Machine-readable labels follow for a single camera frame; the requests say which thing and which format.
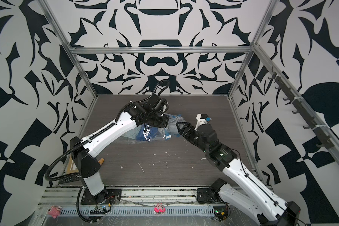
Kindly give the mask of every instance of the pink stuffed toy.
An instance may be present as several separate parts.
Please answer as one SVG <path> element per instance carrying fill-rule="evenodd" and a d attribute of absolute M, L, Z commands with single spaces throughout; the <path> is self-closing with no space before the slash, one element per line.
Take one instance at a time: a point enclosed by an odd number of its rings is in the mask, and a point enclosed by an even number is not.
<path fill-rule="evenodd" d="M 154 207 L 154 212 L 155 213 L 164 213 L 166 211 L 166 208 L 161 204 L 157 204 L 155 207 Z"/>
<path fill-rule="evenodd" d="M 61 206 L 52 206 L 48 210 L 48 214 L 55 219 L 57 218 L 57 216 L 60 215 L 60 211 L 61 211 Z"/>

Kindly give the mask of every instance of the dark wood tabletop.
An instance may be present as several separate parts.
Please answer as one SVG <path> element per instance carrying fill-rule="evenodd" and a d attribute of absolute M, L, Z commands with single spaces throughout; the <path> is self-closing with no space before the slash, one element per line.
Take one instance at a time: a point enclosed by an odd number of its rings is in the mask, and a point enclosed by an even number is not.
<path fill-rule="evenodd" d="M 223 144 L 240 152 L 250 167 L 245 148 L 225 96 L 161 96 L 169 103 L 167 113 L 181 116 L 193 125 L 198 113 L 208 114 L 211 125 Z M 112 121 L 130 100 L 144 96 L 99 95 L 83 136 Z M 209 186 L 217 178 L 236 184 L 204 159 L 205 154 L 182 137 L 141 144 L 110 144 L 97 157 L 104 158 L 100 174 L 106 186 Z M 78 182 L 63 184 L 81 185 Z"/>

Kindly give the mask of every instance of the black and white patterned wall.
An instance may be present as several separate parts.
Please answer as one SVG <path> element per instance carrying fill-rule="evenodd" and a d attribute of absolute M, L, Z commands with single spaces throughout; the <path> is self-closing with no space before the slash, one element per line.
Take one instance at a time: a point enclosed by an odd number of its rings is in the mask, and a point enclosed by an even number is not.
<path fill-rule="evenodd" d="M 92 100 L 37 2 L 0 0 L 0 225 L 34 212 Z"/>
<path fill-rule="evenodd" d="M 73 47 L 248 46 L 269 0 L 51 0 Z M 228 93 L 241 53 L 89 54 L 80 61 L 99 94 Z"/>
<path fill-rule="evenodd" d="M 227 94 L 244 57 L 244 53 L 78 56 L 98 94 L 149 94 L 162 79 L 171 83 L 164 94 Z"/>
<path fill-rule="evenodd" d="M 339 0 L 281 0 L 260 44 L 339 137 Z M 304 222 L 339 224 L 339 165 L 268 77 L 254 56 L 234 94 L 264 179 Z"/>

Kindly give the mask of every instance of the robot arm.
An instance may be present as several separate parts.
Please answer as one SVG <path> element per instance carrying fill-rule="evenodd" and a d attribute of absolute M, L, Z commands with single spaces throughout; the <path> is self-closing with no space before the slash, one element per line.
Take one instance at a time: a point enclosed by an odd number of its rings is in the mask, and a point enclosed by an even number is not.
<path fill-rule="evenodd" d="M 100 177 L 100 164 L 95 157 L 111 142 L 123 133 L 144 123 L 158 128 L 165 128 L 168 124 L 168 115 L 163 113 L 168 109 L 166 99 L 161 99 L 155 94 L 144 101 L 131 102 L 119 112 L 116 119 L 100 128 L 98 131 L 82 138 L 77 137 L 70 141 L 73 148 L 82 145 L 72 152 L 72 159 L 80 173 L 80 180 L 88 188 L 92 196 L 105 191 Z"/>
<path fill-rule="evenodd" d="M 294 216 L 298 217 L 300 208 L 271 192 L 243 165 L 233 149 L 217 139 L 217 133 L 208 124 L 211 120 L 208 115 L 198 114 L 196 119 L 196 127 L 188 122 L 177 123 L 179 134 L 204 151 L 209 163 L 235 181 L 249 197 L 221 179 L 211 186 L 214 196 L 237 207 L 258 224 L 295 225 Z"/>

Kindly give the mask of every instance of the plastic bag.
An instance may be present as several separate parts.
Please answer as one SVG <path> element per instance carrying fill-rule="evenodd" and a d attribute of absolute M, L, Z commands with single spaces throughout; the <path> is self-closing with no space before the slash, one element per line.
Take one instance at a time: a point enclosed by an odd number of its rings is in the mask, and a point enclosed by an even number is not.
<path fill-rule="evenodd" d="M 177 122 L 184 122 L 184 118 L 181 115 L 170 115 L 168 125 L 166 128 L 157 128 L 149 126 L 148 124 L 142 124 L 134 129 L 122 134 L 113 143 L 119 144 L 138 144 L 144 142 L 152 142 L 155 140 L 168 140 L 172 137 L 179 137 L 179 133 L 176 127 Z"/>

